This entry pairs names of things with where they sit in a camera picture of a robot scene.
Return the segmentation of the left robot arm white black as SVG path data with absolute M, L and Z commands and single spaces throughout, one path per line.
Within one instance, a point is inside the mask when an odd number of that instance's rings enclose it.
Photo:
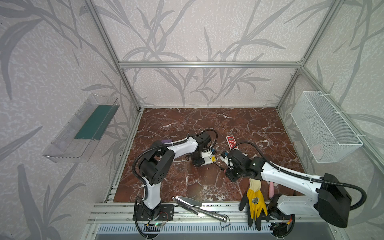
M 141 153 L 132 166 L 134 176 L 144 187 L 144 197 L 134 205 L 134 221 L 154 220 L 161 214 L 161 182 L 166 178 L 174 159 L 186 155 L 195 167 L 216 162 L 215 145 L 218 133 L 205 129 L 179 141 L 156 141 Z

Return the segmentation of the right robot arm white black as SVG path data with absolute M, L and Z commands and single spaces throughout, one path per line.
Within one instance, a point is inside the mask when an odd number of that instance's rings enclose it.
M 239 207 L 241 211 L 247 209 L 249 226 L 260 226 L 262 219 L 269 221 L 271 217 L 306 215 L 346 228 L 350 211 L 367 200 L 367 193 L 361 187 L 341 183 L 331 174 L 316 176 L 293 171 L 274 164 L 263 154 L 250 159 L 236 146 L 229 152 L 222 152 L 221 160 L 228 166 L 225 175 L 231 182 L 240 178 L 250 181 Z M 262 181 L 283 185 L 300 195 L 275 194 L 266 204 L 261 192 Z

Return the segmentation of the pink handled screwdriver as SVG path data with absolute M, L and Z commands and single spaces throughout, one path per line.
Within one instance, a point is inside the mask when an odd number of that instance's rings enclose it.
M 224 172 L 225 172 L 226 169 L 224 169 L 223 167 L 221 167 L 217 162 L 213 162 L 213 163 L 214 163 L 217 167 L 219 167 L 221 171 L 224 171 Z

